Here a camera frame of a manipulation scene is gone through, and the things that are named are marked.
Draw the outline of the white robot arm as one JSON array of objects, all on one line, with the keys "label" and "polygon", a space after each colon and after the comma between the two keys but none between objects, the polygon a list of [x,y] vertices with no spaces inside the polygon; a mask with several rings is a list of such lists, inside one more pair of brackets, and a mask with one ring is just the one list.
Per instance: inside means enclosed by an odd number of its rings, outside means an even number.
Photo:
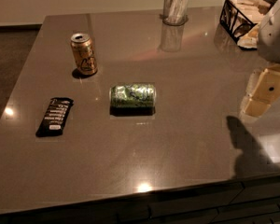
[{"label": "white robot arm", "polygon": [[258,52],[265,60],[280,63],[280,0],[277,0],[259,25]]}]

